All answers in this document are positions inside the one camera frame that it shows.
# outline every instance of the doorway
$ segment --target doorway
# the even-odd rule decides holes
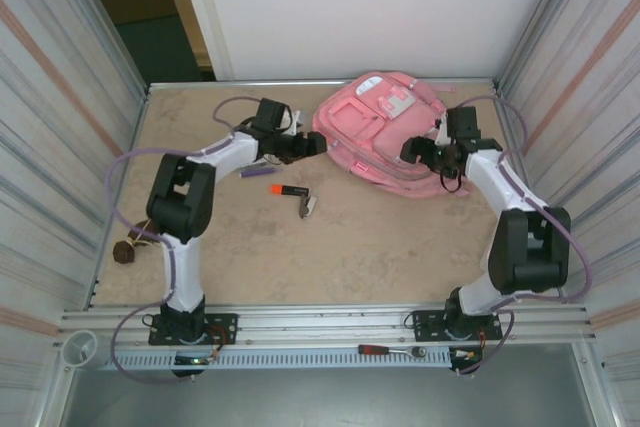
[[[145,83],[215,80],[191,0],[100,0]]]

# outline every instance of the gray floor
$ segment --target gray floor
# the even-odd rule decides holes
[[[475,379],[445,369],[209,371],[144,386],[77,375],[65,426],[590,426],[570,346],[509,346]]]

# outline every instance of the orange marker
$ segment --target orange marker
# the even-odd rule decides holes
[[[275,195],[296,195],[298,197],[308,197],[309,189],[306,187],[295,187],[293,185],[272,184],[271,193]]]

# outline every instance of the white wall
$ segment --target white wall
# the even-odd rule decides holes
[[[494,76],[538,0],[193,0],[219,79]]]

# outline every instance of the wrench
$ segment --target wrench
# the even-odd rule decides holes
[[[419,346],[398,349],[393,347],[383,347],[381,345],[359,345],[358,353],[362,355],[404,354],[408,355],[412,359],[424,359],[427,356],[427,349]]]

